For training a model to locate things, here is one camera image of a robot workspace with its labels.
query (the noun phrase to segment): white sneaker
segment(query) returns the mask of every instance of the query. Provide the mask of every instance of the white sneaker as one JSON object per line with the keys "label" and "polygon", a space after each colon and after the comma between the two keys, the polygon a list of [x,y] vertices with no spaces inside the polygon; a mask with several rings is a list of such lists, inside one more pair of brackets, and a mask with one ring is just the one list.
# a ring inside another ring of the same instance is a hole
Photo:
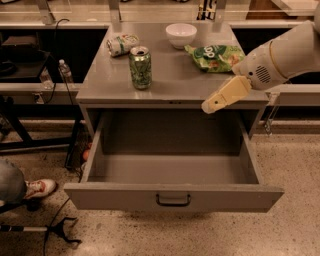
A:
{"label": "white sneaker", "polygon": [[26,181],[26,185],[27,192],[24,199],[31,199],[49,195],[55,190],[57,183],[54,180],[43,179],[32,182]]}

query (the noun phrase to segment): green soda can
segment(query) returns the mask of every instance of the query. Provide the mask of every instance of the green soda can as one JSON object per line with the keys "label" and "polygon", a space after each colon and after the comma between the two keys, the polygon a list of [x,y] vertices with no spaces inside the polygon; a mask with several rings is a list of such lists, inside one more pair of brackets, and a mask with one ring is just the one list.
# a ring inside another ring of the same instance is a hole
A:
{"label": "green soda can", "polygon": [[129,64],[133,86],[138,90],[148,89],[151,85],[151,55],[145,46],[130,50]]}
{"label": "green soda can", "polygon": [[121,35],[107,41],[109,53],[112,57],[117,57],[130,52],[132,47],[140,44],[137,35]]}

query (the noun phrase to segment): cabinet top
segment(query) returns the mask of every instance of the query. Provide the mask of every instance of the cabinet top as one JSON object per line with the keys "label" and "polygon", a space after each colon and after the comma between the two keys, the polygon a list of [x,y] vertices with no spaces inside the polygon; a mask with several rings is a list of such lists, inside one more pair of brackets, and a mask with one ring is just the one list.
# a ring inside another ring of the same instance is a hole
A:
{"label": "cabinet top", "polygon": [[[96,57],[78,93],[79,103],[109,102],[202,102],[233,73],[205,73],[185,50],[175,49],[166,37],[169,23],[119,23],[109,27]],[[193,47],[237,45],[239,43],[226,23],[196,21],[197,35]],[[128,55],[111,57],[107,40],[117,35],[136,34],[140,45],[151,54],[152,84],[148,90],[133,87]],[[265,93],[252,91],[244,101],[266,101]]]}

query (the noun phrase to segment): plastic bottle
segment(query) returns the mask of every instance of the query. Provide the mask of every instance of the plastic bottle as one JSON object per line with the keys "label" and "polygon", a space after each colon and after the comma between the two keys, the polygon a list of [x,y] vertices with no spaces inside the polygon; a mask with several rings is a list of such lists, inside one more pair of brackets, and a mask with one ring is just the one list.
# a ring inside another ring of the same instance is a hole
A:
{"label": "plastic bottle", "polygon": [[65,82],[69,88],[76,88],[70,67],[64,60],[59,60],[59,71],[63,82]]}
{"label": "plastic bottle", "polygon": [[46,67],[44,67],[44,69],[41,72],[40,81],[41,81],[42,86],[45,90],[52,90],[53,82],[52,82],[51,76],[49,74],[49,71]]}

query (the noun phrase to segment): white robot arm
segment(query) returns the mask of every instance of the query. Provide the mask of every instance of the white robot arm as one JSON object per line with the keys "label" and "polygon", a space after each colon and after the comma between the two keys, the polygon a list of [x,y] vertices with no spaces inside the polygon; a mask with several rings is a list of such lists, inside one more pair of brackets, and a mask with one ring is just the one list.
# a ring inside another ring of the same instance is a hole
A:
{"label": "white robot arm", "polygon": [[213,113],[246,97],[251,88],[266,90],[290,78],[320,71],[320,4],[314,22],[306,21],[260,45],[233,67],[236,75],[203,103]]}

